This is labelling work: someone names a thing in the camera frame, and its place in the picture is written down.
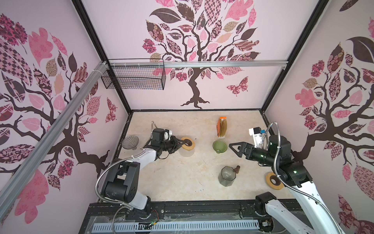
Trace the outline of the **wooden dripper ring stand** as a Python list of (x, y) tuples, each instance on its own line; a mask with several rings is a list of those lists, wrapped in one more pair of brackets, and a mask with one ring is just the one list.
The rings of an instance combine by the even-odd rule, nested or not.
[(182, 138), (182, 148), (187, 151), (192, 151), (195, 148), (195, 142), (189, 137)]

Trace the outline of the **brown paper filter stack holder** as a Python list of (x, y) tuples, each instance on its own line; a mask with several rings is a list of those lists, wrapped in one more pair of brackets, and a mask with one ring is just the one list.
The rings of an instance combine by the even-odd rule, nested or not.
[(218, 138), (226, 137), (227, 129), (228, 129), (227, 117), (219, 117), (217, 125), (216, 125), (217, 137)]

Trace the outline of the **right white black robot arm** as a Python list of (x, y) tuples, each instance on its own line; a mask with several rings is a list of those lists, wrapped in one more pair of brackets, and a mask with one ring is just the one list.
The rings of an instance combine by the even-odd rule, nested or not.
[(291, 143), (285, 137), (270, 136), (266, 149), (247, 142), (231, 143), (229, 147), (240, 158), (271, 167), (276, 178), (297, 200), (311, 225), (297, 218), (270, 192), (256, 196), (255, 210), (258, 214), (271, 216), (291, 234), (343, 233), (319, 196), (307, 169), (292, 159)]

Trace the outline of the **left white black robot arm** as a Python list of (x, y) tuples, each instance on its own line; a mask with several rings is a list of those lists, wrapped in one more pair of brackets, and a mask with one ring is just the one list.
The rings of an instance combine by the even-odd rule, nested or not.
[(156, 128), (141, 153), (112, 163), (97, 179), (95, 193), (106, 203), (119, 204), (129, 210), (145, 210), (150, 198), (138, 192), (140, 171), (160, 159), (163, 152), (173, 154), (193, 141), (178, 139), (168, 129)]

